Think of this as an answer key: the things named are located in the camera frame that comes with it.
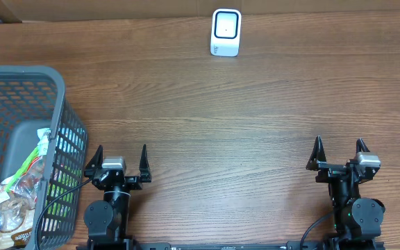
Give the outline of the beige cookie bag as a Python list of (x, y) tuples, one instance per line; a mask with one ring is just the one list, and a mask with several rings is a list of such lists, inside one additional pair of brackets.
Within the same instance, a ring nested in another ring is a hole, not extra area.
[(38, 192), (5, 191), (11, 176), (0, 183), (0, 249), (24, 248), (30, 240)]

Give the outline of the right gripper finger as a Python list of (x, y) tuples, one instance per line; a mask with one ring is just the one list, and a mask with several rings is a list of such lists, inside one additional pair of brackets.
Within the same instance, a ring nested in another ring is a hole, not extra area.
[(365, 144), (362, 138), (358, 138), (356, 141), (356, 153), (365, 153), (369, 152), (367, 145)]
[(315, 138), (315, 143), (313, 146), (311, 156), (308, 160), (308, 164), (309, 165), (318, 165), (321, 163), (326, 164), (326, 155), (324, 152), (322, 137), (320, 135), (318, 135)]

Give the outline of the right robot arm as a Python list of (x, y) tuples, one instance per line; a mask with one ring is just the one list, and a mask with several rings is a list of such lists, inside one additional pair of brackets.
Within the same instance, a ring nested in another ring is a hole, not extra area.
[(356, 141), (354, 158), (343, 165), (328, 163), (318, 135), (306, 169), (317, 172), (316, 182), (328, 185), (333, 209), (307, 228), (299, 247), (305, 247), (305, 239), (314, 227), (332, 217), (335, 232), (316, 243), (316, 249), (384, 249), (376, 238), (381, 235), (385, 205), (378, 199), (362, 198), (359, 190), (359, 185), (372, 180), (380, 168), (379, 157), (361, 138)]

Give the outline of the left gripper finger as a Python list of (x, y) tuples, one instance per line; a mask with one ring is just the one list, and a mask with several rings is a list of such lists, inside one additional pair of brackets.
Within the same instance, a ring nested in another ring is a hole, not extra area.
[(147, 146), (145, 144), (143, 145), (143, 148), (142, 148), (139, 170), (140, 170), (141, 178), (150, 178), (151, 177), (149, 161), (147, 158)]
[(95, 154), (86, 165), (86, 169), (96, 169), (102, 165), (103, 162), (103, 147), (101, 145), (98, 146)]

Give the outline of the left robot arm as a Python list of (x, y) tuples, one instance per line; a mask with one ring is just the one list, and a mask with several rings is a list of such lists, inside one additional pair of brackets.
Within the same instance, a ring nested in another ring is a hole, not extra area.
[(139, 164), (140, 173), (126, 175), (126, 162), (121, 156), (103, 155), (103, 147), (86, 165), (84, 176), (103, 192), (103, 199), (92, 202), (83, 215), (88, 229), (88, 249), (137, 249), (138, 243), (128, 236), (128, 214), (131, 192), (141, 190), (152, 180), (147, 148), (143, 146)]

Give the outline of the green snack bag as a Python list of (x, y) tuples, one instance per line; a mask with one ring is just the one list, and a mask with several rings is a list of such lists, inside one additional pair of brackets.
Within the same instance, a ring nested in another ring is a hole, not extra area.
[(39, 138), (37, 146), (28, 155), (15, 174), (11, 176), (6, 184), (5, 191), (18, 194), (32, 194), (37, 192), (40, 179), (44, 173), (50, 133), (50, 128), (40, 128), (37, 130)]

